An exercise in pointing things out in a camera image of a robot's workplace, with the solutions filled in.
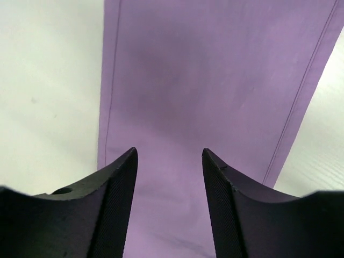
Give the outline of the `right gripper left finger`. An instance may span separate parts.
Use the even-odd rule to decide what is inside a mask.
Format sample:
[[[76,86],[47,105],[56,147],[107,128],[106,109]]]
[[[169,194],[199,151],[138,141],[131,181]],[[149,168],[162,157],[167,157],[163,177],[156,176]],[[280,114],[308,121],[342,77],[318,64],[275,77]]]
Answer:
[[[122,257],[137,171],[130,148],[51,194],[1,187],[1,257]]]

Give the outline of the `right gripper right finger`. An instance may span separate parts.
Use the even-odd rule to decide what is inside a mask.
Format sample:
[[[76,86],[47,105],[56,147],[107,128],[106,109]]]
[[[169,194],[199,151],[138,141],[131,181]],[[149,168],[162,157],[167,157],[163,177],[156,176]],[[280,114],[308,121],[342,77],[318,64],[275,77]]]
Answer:
[[[343,192],[271,189],[209,149],[203,176],[217,257],[343,257]]]

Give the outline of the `purple trousers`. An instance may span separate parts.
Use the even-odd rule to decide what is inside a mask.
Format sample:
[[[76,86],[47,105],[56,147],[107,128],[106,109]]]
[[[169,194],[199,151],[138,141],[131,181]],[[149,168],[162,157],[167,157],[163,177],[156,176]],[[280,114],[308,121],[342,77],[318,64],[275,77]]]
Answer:
[[[214,257],[203,149],[274,186],[342,28],[343,1],[105,1],[98,166],[138,151],[125,257]]]

